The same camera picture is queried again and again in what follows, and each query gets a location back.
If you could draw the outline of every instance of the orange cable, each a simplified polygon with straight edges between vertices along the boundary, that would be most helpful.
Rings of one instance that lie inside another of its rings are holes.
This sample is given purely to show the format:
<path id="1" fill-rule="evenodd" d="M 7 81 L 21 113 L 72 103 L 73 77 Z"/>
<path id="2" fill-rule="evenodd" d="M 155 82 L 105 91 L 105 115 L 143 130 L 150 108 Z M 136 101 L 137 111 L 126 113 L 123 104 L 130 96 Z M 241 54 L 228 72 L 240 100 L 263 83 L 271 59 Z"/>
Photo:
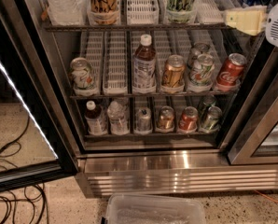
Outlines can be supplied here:
<path id="1" fill-rule="evenodd" d="M 258 190 L 254 190 L 254 192 L 256 192 L 257 194 L 263 196 L 263 197 L 266 198 L 266 199 L 269 199 L 270 201 L 273 201 L 273 202 L 275 202 L 275 203 L 278 203 L 278 200 L 273 199 L 272 197 L 269 197 L 268 195 L 263 194 L 262 192 L 260 192 L 260 191 L 258 191 Z"/>

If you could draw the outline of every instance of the red can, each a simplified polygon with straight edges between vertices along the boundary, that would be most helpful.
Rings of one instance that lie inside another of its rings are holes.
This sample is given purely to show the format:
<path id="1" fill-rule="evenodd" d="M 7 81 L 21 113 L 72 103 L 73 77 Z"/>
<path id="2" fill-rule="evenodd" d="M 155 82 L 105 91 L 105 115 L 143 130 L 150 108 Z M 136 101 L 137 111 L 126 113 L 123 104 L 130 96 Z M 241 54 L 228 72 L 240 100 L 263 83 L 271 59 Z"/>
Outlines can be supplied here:
<path id="1" fill-rule="evenodd" d="M 238 53 L 230 54 L 216 77 L 216 83 L 222 86 L 235 86 L 237 79 L 243 74 L 245 64 L 246 59 L 243 55 Z"/>
<path id="2" fill-rule="evenodd" d="M 194 107 L 186 107 L 178 122 L 179 131 L 182 133 L 194 132 L 197 129 L 198 111 Z"/>

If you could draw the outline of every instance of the open glass door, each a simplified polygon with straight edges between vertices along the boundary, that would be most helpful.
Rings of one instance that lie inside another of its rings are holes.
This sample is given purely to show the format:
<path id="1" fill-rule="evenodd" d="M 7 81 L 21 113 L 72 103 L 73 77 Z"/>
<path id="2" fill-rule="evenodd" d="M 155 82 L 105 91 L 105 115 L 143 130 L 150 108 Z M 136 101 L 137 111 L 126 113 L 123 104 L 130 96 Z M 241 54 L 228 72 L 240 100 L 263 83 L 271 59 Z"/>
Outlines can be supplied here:
<path id="1" fill-rule="evenodd" d="M 51 105 L 51 85 L 39 82 L 47 75 L 36 74 L 32 47 L 27 54 L 11 26 L 0 9 L 0 191 L 77 172 L 70 136 L 62 128 L 61 106 Z"/>
<path id="2" fill-rule="evenodd" d="M 278 74 L 229 152 L 231 164 L 278 163 Z"/>

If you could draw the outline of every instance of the gold can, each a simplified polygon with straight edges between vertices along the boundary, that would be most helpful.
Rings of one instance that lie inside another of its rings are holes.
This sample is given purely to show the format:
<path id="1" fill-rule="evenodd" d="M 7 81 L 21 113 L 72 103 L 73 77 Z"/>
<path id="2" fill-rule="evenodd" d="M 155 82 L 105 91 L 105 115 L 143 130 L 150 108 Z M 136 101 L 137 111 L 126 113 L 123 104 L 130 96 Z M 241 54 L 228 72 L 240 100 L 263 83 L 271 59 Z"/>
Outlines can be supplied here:
<path id="1" fill-rule="evenodd" d="M 171 55 L 165 63 L 161 85 L 169 88 L 182 86 L 185 69 L 184 58 L 180 55 Z"/>

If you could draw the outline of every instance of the light strip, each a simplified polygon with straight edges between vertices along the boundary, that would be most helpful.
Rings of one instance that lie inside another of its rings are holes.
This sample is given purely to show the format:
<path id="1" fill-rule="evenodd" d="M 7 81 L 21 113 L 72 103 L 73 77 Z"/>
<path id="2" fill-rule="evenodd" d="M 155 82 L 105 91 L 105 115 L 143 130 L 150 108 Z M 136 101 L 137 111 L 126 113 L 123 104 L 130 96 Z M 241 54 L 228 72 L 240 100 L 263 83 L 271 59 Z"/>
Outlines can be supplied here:
<path id="1" fill-rule="evenodd" d="M 6 68 L 2 65 L 2 63 L 0 62 L 0 70 L 1 72 L 4 74 L 5 78 L 7 79 L 8 84 L 11 86 L 11 88 L 13 89 L 13 91 L 16 93 L 17 97 L 19 98 L 19 100 L 21 101 L 23 107 L 25 108 L 25 110 L 27 111 L 27 113 L 29 114 L 29 117 L 31 118 L 31 120 L 35 123 L 35 127 L 38 129 L 39 133 L 42 135 L 42 137 L 44 138 L 44 140 L 46 141 L 47 145 L 49 146 L 49 149 L 52 151 L 55 159 L 58 159 L 57 154 L 55 153 L 54 149 L 52 148 L 51 144 L 49 143 L 49 140 L 46 138 L 45 134 L 42 132 L 41 128 L 39 127 L 39 125 L 37 124 L 35 117 L 32 115 L 32 113 L 30 112 L 27 104 L 23 101 L 20 93 L 18 92 L 18 90 L 16 89 L 16 86 L 14 84 L 14 82 L 11 80 L 11 78 L 9 77 Z"/>

